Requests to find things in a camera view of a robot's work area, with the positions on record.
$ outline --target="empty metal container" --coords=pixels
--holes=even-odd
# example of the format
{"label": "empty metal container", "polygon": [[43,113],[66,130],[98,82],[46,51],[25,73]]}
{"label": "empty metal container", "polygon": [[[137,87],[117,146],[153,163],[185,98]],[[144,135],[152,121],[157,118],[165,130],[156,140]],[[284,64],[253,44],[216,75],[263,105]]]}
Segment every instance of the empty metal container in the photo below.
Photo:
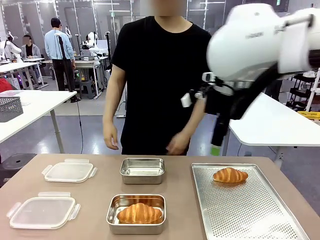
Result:
{"label": "empty metal container", "polygon": [[[156,224],[121,224],[118,220],[118,213],[133,204],[143,203],[162,212],[162,218]],[[113,234],[122,235],[158,235],[164,230],[166,221],[166,201],[161,195],[155,194],[120,194],[112,198],[109,210],[106,215]]]}
{"label": "empty metal container", "polygon": [[165,163],[161,158],[126,158],[120,173],[124,184],[160,184]]}

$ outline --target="croissant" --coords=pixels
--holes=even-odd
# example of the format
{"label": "croissant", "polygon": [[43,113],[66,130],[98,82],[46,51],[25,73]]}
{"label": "croissant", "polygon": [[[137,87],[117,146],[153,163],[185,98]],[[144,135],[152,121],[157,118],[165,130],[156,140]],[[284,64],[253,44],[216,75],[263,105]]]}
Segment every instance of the croissant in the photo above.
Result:
{"label": "croissant", "polygon": [[121,224],[151,224],[161,219],[159,209],[137,203],[118,213],[117,218]]}
{"label": "croissant", "polygon": [[221,169],[213,175],[213,180],[221,183],[240,183],[248,178],[248,173],[231,167]]}

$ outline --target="light blue shirt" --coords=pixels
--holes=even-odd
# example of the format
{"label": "light blue shirt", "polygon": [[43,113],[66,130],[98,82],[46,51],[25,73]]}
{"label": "light blue shirt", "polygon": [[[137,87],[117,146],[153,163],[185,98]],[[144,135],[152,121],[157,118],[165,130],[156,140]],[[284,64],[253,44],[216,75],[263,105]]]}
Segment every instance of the light blue shirt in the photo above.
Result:
{"label": "light blue shirt", "polygon": [[63,58],[59,37],[55,34],[60,34],[60,37],[62,38],[65,57],[67,59],[75,59],[74,50],[67,34],[54,29],[48,31],[44,36],[45,52],[48,57],[58,60]]}

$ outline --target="fluorescent light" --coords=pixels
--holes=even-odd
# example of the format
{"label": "fluorescent light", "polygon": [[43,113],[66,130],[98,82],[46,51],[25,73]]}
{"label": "fluorescent light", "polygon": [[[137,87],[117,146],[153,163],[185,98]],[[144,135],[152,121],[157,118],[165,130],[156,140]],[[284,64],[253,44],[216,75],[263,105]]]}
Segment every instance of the fluorescent light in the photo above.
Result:
{"label": "fluorescent light", "polygon": [[224,4],[225,1],[211,1],[207,2],[207,4]]}
{"label": "fluorescent light", "polygon": [[94,5],[120,5],[120,3],[104,3],[104,2],[95,2]]}
{"label": "fluorescent light", "polygon": [[130,10],[109,10],[109,12],[130,12]]}

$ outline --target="brown table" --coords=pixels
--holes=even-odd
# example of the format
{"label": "brown table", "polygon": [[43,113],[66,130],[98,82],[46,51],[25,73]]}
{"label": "brown table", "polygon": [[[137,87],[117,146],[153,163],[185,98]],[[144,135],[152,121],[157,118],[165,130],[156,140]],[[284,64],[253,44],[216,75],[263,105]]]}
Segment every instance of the brown table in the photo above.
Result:
{"label": "brown table", "polygon": [[[66,158],[89,159],[98,168],[83,183],[46,182],[41,172]],[[191,163],[257,164],[296,216],[310,240],[320,236],[320,218],[298,190],[268,158],[163,156],[165,177],[160,185],[125,185],[120,166],[125,156],[41,154],[37,155],[0,188],[0,238],[3,240],[200,240],[206,239],[192,177]],[[7,212],[16,202],[39,192],[71,192],[81,209],[76,219],[56,230],[24,230],[9,226]],[[110,201],[117,194],[161,194],[166,199],[167,221],[161,235],[113,235],[106,221]]]}

